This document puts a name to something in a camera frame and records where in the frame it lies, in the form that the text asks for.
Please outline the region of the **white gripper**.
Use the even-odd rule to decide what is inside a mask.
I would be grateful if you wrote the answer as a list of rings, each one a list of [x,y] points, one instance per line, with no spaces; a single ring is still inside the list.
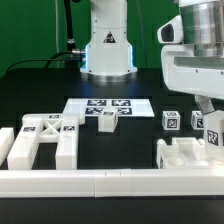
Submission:
[[[166,86],[196,95],[203,115],[215,111],[210,98],[224,99],[223,29],[221,19],[194,21],[187,29],[178,15],[157,31],[163,44],[161,63]]]

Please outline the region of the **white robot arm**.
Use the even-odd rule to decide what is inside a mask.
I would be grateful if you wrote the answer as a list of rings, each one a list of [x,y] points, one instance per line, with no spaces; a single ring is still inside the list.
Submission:
[[[157,31],[168,89],[195,96],[203,113],[224,100],[224,0],[173,0],[179,14]],[[127,41],[127,0],[90,0],[91,40],[81,71],[99,80],[137,71]]]

